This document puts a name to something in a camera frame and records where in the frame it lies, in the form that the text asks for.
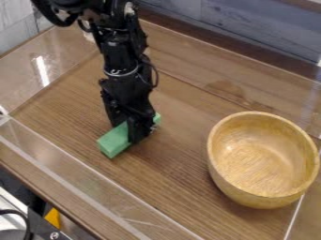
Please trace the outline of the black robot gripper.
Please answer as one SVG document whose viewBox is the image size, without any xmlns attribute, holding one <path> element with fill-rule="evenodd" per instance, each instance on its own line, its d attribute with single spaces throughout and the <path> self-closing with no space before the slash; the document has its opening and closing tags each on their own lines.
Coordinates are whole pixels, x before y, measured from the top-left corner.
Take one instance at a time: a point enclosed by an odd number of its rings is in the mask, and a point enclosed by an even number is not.
<svg viewBox="0 0 321 240">
<path fill-rule="evenodd" d="M 111 126 L 115 128 L 127 122 L 130 142 L 139 143 L 155 126 L 150 94 L 156 84 L 151 66 L 136 66 L 132 70 L 111 69 L 104 73 L 107 78 L 99 81 L 99 86 Z"/>
</svg>

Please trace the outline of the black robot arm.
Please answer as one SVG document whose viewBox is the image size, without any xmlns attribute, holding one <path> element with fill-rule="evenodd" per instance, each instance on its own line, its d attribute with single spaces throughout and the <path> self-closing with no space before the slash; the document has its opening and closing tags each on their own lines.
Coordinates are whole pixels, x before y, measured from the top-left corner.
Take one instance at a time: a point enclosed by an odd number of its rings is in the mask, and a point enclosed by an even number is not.
<svg viewBox="0 0 321 240">
<path fill-rule="evenodd" d="M 104 59 L 100 95 L 111 124 L 128 126 L 128 140 L 139 143 L 152 131 L 155 109 L 150 94 L 159 75 L 151 59 L 138 7 L 132 0 L 31 0 L 59 26 L 77 24 L 92 35 Z"/>
</svg>

